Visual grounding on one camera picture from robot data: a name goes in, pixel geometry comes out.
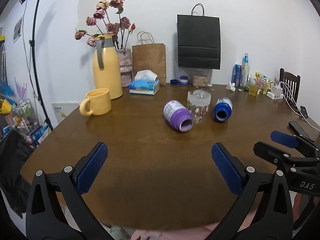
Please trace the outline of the yellow ceramic mug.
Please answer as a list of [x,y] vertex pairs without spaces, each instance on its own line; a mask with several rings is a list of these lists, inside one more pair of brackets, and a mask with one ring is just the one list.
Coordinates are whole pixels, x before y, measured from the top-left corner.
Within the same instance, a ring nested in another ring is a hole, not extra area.
[[111,109],[110,91],[106,88],[88,92],[79,106],[79,112],[83,116],[104,115]]

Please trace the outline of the black paper bag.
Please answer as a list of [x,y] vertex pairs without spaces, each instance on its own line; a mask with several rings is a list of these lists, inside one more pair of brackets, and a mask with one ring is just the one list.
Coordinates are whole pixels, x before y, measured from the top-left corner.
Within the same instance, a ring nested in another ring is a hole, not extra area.
[[220,19],[205,15],[202,8],[200,16],[177,16],[178,66],[181,68],[220,69],[221,31]]

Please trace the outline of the pink clothing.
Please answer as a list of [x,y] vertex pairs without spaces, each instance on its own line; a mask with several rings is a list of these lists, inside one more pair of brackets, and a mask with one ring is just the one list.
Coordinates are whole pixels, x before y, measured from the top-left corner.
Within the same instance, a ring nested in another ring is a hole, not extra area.
[[[293,201],[292,211],[293,220],[296,221],[304,208],[308,197],[301,193],[296,193]],[[136,230],[131,239],[205,239],[216,227],[218,223],[201,226],[198,228],[173,230],[173,231],[150,231],[150,230]]]

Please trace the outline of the blue tissue box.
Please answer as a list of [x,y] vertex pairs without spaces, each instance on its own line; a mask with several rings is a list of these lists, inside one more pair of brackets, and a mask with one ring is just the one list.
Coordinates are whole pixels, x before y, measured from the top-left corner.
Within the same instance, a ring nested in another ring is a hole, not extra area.
[[129,93],[154,96],[159,91],[157,77],[151,70],[138,71],[135,79],[129,84]]

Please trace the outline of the purple supplement bottle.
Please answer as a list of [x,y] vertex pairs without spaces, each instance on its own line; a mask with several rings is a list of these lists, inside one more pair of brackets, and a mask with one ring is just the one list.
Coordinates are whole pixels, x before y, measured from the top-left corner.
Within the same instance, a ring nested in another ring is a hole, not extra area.
[[191,113],[177,100],[170,100],[164,105],[163,115],[176,131],[188,132],[193,127]]

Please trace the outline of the white charger power strip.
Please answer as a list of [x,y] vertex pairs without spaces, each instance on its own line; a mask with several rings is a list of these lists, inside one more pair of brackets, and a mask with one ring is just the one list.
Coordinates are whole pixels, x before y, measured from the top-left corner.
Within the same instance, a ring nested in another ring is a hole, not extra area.
[[283,89],[280,85],[272,86],[271,90],[267,92],[267,97],[272,100],[283,99]]

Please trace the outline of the white box on floor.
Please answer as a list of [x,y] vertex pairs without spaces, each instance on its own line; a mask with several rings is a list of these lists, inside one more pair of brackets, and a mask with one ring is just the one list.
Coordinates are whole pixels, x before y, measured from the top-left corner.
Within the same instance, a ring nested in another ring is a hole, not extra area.
[[52,103],[52,108],[57,119],[57,123],[60,124],[69,114],[79,107],[77,102],[56,102]]

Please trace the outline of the purple white bottle lid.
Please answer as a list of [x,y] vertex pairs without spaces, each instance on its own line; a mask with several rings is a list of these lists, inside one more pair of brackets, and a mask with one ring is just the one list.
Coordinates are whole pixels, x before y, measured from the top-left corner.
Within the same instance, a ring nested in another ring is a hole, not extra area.
[[180,85],[188,85],[189,84],[189,77],[187,77],[185,75],[180,76],[179,84]]

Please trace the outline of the clear floral patterned cup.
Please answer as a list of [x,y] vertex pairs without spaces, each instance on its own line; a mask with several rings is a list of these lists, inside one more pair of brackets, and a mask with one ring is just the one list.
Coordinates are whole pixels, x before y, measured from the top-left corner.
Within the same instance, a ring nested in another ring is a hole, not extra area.
[[193,122],[199,124],[208,113],[211,103],[211,94],[202,89],[191,90],[187,95],[187,109],[191,113]]

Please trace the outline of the black bag on floor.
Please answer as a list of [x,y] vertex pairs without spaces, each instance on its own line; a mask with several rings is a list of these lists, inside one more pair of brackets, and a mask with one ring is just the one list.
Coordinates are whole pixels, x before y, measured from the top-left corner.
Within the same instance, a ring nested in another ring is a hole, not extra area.
[[33,152],[34,148],[15,130],[1,140],[1,189],[19,217],[26,213],[31,187],[20,171]]

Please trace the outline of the black charger plug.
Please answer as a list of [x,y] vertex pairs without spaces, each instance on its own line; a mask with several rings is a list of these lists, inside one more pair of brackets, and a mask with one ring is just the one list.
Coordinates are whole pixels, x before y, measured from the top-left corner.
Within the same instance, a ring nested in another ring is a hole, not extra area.
[[308,113],[304,106],[300,106],[300,112],[305,119],[308,119]]

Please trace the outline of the dried pink flower bouquet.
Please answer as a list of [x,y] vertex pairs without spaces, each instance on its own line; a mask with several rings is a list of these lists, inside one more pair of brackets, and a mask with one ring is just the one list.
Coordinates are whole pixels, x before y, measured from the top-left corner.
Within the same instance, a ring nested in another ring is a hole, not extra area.
[[113,46],[117,50],[127,48],[129,36],[133,34],[136,25],[129,18],[123,16],[126,0],[100,0],[92,16],[86,18],[86,26],[95,27],[95,33],[84,29],[77,29],[74,34],[76,40],[87,38],[87,45],[96,47],[100,38],[110,36]]

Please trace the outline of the pink ribbed vase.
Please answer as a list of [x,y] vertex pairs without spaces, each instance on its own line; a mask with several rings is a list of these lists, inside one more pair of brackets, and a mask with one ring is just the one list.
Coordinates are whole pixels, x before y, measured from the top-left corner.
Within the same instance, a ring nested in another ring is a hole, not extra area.
[[117,50],[117,55],[120,64],[121,85],[128,87],[133,80],[131,49]]

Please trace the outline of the colourful snack packets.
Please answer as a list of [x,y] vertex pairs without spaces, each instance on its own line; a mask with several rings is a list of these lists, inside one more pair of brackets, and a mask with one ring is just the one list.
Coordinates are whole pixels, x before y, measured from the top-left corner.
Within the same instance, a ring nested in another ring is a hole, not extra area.
[[267,92],[271,91],[271,88],[274,84],[274,80],[272,80],[271,78],[268,78],[266,75],[260,72],[255,73],[255,79],[256,79],[259,90],[263,94],[267,94]]

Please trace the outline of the dark blue bottle lid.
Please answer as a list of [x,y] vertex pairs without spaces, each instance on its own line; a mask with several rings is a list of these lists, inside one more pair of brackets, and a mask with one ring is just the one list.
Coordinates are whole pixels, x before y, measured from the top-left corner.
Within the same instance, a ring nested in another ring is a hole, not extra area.
[[178,80],[172,79],[172,80],[170,80],[170,83],[171,83],[171,84],[174,84],[174,85],[175,85],[175,84],[178,84]]

